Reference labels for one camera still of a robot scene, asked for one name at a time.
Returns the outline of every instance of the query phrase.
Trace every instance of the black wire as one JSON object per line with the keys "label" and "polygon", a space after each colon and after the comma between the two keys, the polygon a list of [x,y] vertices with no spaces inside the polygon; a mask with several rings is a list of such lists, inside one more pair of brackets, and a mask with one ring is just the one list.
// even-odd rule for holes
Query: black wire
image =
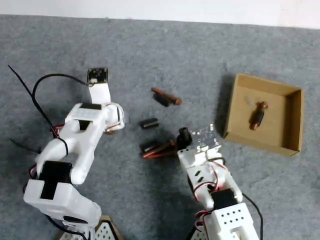
{"label": "black wire", "polygon": [[16,142],[15,140],[13,140],[12,138],[10,138],[10,141],[12,142],[12,143],[14,143],[17,147],[19,147],[19,148],[22,148],[22,149],[25,149],[25,150],[28,150],[28,151],[30,151],[30,152],[34,152],[34,153],[37,153],[37,154],[40,154],[41,153],[41,150],[34,150],[34,149],[32,149],[32,148],[29,148],[29,147],[27,147],[27,146],[25,146],[25,145],[23,145],[23,144],[21,144],[21,143],[19,143],[19,142]]}
{"label": "black wire", "polygon": [[[76,82],[78,82],[78,83],[80,83],[80,84],[82,84],[82,85],[86,85],[86,86],[88,85],[88,84],[85,83],[84,81],[81,81],[80,79],[78,79],[78,78],[76,78],[76,77],[74,77],[74,76],[68,75],[68,74],[63,74],[63,73],[47,74],[47,75],[44,75],[44,76],[42,76],[41,78],[39,78],[38,81],[36,81],[36,83],[35,83],[35,85],[34,85],[34,87],[33,87],[33,90],[32,90],[32,101],[33,101],[33,102],[36,102],[36,103],[38,104],[38,102],[37,102],[37,100],[36,100],[36,91],[37,91],[37,88],[38,88],[39,84],[40,84],[43,80],[45,80],[45,79],[47,79],[47,78],[50,78],[50,77],[65,77],[65,78],[69,78],[69,79],[75,80]],[[51,128],[53,134],[55,135],[55,137],[58,138],[60,141],[62,141],[62,142],[64,143],[66,155],[68,155],[68,154],[69,154],[69,150],[68,150],[68,145],[67,145],[66,141],[59,137],[59,135],[58,135],[58,134],[56,133],[56,131],[54,130],[54,127],[52,126],[52,124],[50,125],[50,128]]]}
{"label": "black wire", "polygon": [[210,158],[209,160],[208,160],[208,162],[213,162],[213,161],[215,161],[215,160],[222,160],[222,162],[223,162],[223,165],[226,165],[226,159],[224,158],[224,157],[214,157],[214,158]]}
{"label": "black wire", "polygon": [[32,93],[30,92],[29,88],[27,87],[27,85],[25,84],[25,82],[22,80],[22,78],[19,76],[19,74],[10,66],[8,65],[8,67],[11,69],[11,71],[16,75],[16,77],[19,79],[19,81],[21,82],[21,84],[24,86],[25,90],[28,92],[28,94],[30,95],[32,102],[34,104],[34,106],[36,107],[36,109],[40,112],[40,114],[43,116],[43,118],[47,121],[47,123],[50,126],[50,129],[52,131],[52,134],[54,136],[54,138],[59,139],[61,142],[63,142],[64,146],[65,146],[65,152],[66,155],[69,154],[69,149],[68,149],[68,145],[66,143],[65,140],[63,140],[55,131],[55,128],[53,126],[53,124],[51,123],[50,119],[48,118],[48,116],[45,114],[45,112],[43,111],[43,109],[41,108],[41,106],[39,105],[39,103],[36,100],[36,91],[38,88],[38,85],[40,84],[40,82],[42,82],[43,80],[50,78],[50,77],[65,77],[65,78],[69,78],[72,80],[75,80],[76,82],[83,84],[83,85],[88,85],[85,82],[81,81],[80,79],[71,76],[71,75],[67,75],[67,74],[62,74],[62,73],[53,73],[53,74],[47,74],[43,77],[41,77],[34,85]]}
{"label": "black wire", "polygon": [[8,65],[8,67],[11,69],[11,71],[16,75],[16,77],[19,79],[20,83],[23,85],[23,87],[25,88],[25,90],[27,91],[27,93],[30,95],[32,102],[34,104],[34,106],[36,107],[36,109],[41,113],[41,115],[44,117],[44,119],[47,121],[47,123],[49,124],[53,134],[55,135],[56,138],[58,138],[59,136],[57,135],[56,131],[54,131],[54,127],[53,124],[51,123],[50,119],[47,117],[47,115],[45,114],[45,112],[42,110],[42,108],[40,107],[39,103],[37,102],[37,100],[33,97],[31,91],[29,90],[29,88],[27,87],[27,85],[25,84],[25,82],[22,80],[22,78],[20,77],[20,75],[10,66]]}
{"label": "black wire", "polygon": [[71,231],[71,230],[68,230],[66,229],[65,227],[59,225],[58,223],[56,223],[50,216],[46,215],[46,218],[50,221],[50,223],[52,223],[56,228],[60,229],[61,231],[67,233],[67,234],[74,234],[74,235],[79,235],[83,238],[83,240],[90,240],[90,232],[89,232],[89,239],[86,238],[86,236],[81,233],[81,232],[77,232],[77,231]]}
{"label": "black wire", "polygon": [[257,206],[257,204],[251,200],[247,195],[245,195],[244,193],[242,193],[242,195],[248,199],[248,201],[255,207],[256,211],[258,212],[259,216],[260,216],[260,240],[264,239],[264,218],[259,210],[259,207]]}

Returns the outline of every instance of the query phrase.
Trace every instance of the mounting plate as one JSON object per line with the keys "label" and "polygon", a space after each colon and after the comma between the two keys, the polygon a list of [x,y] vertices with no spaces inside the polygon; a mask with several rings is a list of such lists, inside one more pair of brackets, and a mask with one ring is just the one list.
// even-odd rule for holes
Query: mounting plate
{"label": "mounting plate", "polygon": [[[64,233],[59,240],[83,240],[79,235],[74,235],[70,233]],[[118,240],[114,228],[109,220],[104,220],[101,222],[99,228],[95,231],[95,236],[93,240]]]}

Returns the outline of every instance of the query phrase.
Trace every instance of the cardboard box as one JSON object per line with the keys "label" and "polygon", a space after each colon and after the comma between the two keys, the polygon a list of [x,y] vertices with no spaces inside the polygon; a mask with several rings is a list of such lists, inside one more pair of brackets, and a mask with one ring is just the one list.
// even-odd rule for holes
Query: cardboard box
{"label": "cardboard box", "polygon": [[[250,129],[257,103],[266,101],[261,125]],[[224,138],[292,156],[301,151],[304,91],[300,87],[237,74],[233,84]]]}

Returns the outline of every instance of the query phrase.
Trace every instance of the small black cylinder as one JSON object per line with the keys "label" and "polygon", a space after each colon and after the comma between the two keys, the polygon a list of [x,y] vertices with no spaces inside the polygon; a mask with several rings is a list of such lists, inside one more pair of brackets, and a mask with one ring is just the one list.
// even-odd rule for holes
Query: small black cylinder
{"label": "small black cylinder", "polygon": [[187,127],[179,129],[179,136],[176,138],[176,146],[178,150],[185,149],[191,145],[192,137]]}
{"label": "small black cylinder", "polygon": [[149,119],[146,119],[146,120],[143,120],[140,122],[140,126],[143,128],[143,129],[149,129],[149,128],[153,128],[153,127],[158,127],[159,126],[159,121],[158,121],[158,118],[149,118]]}
{"label": "small black cylinder", "polygon": [[264,115],[265,115],[265,111],[263,111],[263,110],[256,111],[256,113],[253,117],[252,123],[258,124],[258,126],[260,126],[262,119],[264,118]]}
{"label": "small black cylinder", "polygon": [[156,100],[158,103],[160,103],[162,106],[165,106],[165,107],[169,107],[170,104],[171,104],[171,100],[168,99],[167,97],[165,97],[164,95],[162,94],[154,94],[153,95],[153,98],[154,100]]}
{"label": "small black cylinder", "polygon": [[179,129],[179,135],[181,137],[181,140],[183,140],[186,143],[189,143],[189,142],[192,141],[191,134],[190,134],[190,132],[189,132],[187,127],[180,128]]}

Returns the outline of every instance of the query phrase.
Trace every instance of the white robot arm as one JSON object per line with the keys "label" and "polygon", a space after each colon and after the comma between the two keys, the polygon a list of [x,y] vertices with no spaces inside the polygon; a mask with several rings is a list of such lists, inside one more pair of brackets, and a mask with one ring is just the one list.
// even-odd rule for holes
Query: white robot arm
{"label": "white robot arm", "polygon": [[[51,140],[36,157],[38,179],[28,181],[23,197],[45,215],[85,233],[87,239],[94,239],[101,208],[73,185],[85,181],[102,134],[125,126],[122,107],[111,102],[107,74],[106,68],[89,69],[92,103],[76,104],[65,118],[59,138]],[[68,153],[77,154],[74,165],[63,161]]]}
{"label": "white robot arm", "polygon": [[194,198],[204,206],[197,213],[196,231],[207,240],[259,240],[242,192],[219,152],[213,124],[191,132],[181,128],[177,147]]}

